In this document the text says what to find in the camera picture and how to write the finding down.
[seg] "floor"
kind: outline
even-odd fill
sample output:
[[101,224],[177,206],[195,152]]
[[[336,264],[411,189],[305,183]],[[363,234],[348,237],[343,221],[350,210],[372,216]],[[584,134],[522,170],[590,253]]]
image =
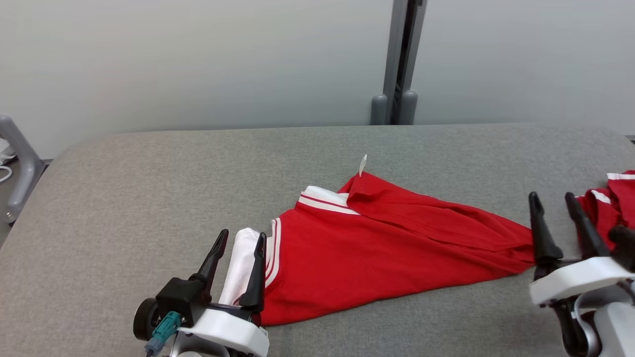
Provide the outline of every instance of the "floor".
[[[17,181],[17,177],[20,174],[20,163],[18,161],[14,161],[8,166],[13,170],[13,174],[7,181],[0,183],[0,206],[4,206],[6,202],[9,200],[9,196],[11,195],[11,192],[13,191],[13,186],[15,185],[15,182]],[[5,175],[6,175],[6,170],[0,170],[0,177],[4,177]],[[10,230],[11,230],[11,227],[9,227],[8,224],[4,223],[3,221],[0,221],[0,247],[2,247],[2,244],[6,240],[6,237],[9,235]]]

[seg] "clothing tag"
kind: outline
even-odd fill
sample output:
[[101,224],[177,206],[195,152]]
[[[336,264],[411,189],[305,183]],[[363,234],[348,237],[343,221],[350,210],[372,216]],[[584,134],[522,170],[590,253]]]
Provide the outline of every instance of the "clothing tag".
[[361,177],[361,173],[362,171],[364,171],[364,166],[366,166],[366,158],[368,158],[368,155],[364,155],[363,158],[361,158],[361,163],[359,164],[359,176]]

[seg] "red stripe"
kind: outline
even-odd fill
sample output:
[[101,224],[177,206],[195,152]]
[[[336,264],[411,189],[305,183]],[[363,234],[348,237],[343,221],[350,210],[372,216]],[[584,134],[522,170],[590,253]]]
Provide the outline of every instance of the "red stripe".
[[276,265],[276,247],[277,247],[277,240],[278,240],[278,236],[277,236],[277,219],[274,220],[274,251],[271,257],[271,270],[269,271],[269,273],[265,276],[265,280],[269,279],[269,276],[271,275],[271,272],[274,270],[274,266]]
[[325,203],[325,204],[327,204],[327,205],[336,206],[336,207],[339,207],[339,208],[346,208],[347,210],[350,210],[350,208],[349,208],[349,207],[347,207],[347,206],[340,206],[340,205],[338,205],[338,204],[336,204],[336,203],[332,203],[332,202],[328,202],[328,201],[322,201],[321,199],[317,199],[317,198],[313,198],[313,197],[304,196],[303,194],[301,194],[300,196],[301,196],[301,197],[304,197],[304,198],[308,198],[308,199],[313,200],[313,201],[316,201],[316,202]]

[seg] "gray metal leg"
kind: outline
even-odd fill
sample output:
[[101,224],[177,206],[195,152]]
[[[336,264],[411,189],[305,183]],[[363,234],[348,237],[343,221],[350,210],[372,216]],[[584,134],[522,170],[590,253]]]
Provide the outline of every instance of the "gray metal leg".
[[44,171],[44,163],[29,145],[13,120],[0,114],[0,134],[9,142],[20,163],[20,176],[6,205],[3,215],[7,223],[13,223],[24,208],[31,191]]

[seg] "gray fabric surface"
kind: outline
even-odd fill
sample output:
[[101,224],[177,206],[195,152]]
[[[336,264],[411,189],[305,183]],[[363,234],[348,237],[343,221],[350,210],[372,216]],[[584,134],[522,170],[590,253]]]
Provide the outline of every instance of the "gray fabric surface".
[[[304,187],[338,189],[363,154],[383,179],[524,225],[527,194],[538,191],[568,257],[578,250],[565,192],[635,168],[635,147],[598,128],[286,128],[87,142],[54,161],[0,250],[0,354],[141,356],[131,326],[144,298],[194,272],[222,228],[271,233],[269,220]],[[527,271],[270,328],[270,356],[564,356],[556,317],[531,304],[530,281]]]

